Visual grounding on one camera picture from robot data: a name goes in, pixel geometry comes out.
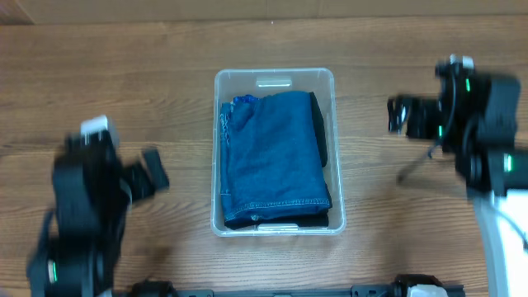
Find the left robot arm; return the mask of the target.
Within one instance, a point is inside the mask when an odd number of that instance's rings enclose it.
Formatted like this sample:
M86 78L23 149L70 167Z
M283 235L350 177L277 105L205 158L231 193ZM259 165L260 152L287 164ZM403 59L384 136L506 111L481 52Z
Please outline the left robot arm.
M107 130L71 134L54 160L49 210L26 276L34 296L98 296L114 285L134 203L169 187L157 149L125 165Z

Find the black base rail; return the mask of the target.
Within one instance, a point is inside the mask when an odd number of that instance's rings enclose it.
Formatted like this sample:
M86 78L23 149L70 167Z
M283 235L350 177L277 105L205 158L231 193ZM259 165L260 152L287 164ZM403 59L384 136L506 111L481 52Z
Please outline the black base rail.
M352 285L348 289L309 290L177 290L170 281L144 280L128 291L111 291L101 297L465 297L462 285L444 285L434 276L404 274L389 284Z

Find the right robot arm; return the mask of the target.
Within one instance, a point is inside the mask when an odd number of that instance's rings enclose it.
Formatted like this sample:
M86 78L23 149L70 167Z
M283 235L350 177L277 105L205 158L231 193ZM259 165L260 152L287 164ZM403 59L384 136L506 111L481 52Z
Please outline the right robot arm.
M392 133L432 146L398 173L402 182L436 149L455 156L474 208L491 296L527 294L527 151L515 145L521 83L513 75L478 71L470 57L451 55L435 68L436 99L400 94L388 100Z

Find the blue sequin cloth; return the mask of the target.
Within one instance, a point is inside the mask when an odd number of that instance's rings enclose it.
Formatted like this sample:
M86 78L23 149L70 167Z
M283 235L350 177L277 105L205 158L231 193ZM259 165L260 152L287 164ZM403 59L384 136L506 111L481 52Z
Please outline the blue sequin cloth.
M260 100L259 97L255 97L251 94L247 94L247 95L235 97L232 101L232 104L233 105L246 104L246 103L249 104L249 103L259 101L259 100Z

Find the black cloth long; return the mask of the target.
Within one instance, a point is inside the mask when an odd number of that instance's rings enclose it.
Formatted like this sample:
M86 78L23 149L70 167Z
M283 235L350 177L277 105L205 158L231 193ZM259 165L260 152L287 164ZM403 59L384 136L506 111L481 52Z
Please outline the black cloth long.
M328 163L328 150L326 144L325 125L322 112L320 110L317 97L313 92L309 93L310 105L312 111L313 130L318 146L318 153L321 160L322 167L326 167Z

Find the blue terry towel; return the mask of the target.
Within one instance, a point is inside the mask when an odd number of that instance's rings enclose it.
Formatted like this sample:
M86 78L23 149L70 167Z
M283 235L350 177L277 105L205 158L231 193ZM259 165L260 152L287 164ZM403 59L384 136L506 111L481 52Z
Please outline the blue terry towel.
M224 224L295 224L329 207L309 92L282 92L220 109Z

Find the clear plastic container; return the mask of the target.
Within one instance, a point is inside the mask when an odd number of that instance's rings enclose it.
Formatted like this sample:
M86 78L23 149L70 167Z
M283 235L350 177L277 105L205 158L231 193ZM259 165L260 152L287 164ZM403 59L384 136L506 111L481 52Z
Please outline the clear plastic container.
M235 97L253 95L266 97L280 92L312 92L322 112L328 162L323 169L325 182L332 199L328 211L327 227L300 227L297 224L258 224L232 230L224 225L224 214L220 197L220 109L225 102ZM300 236L337 235L347 224L345 197L342 189L342 173L339 159L339 133L335 82L327 68L258 68L223 69L214 79L214 122L211 172L211 212L212 231L219 237L251 236Z

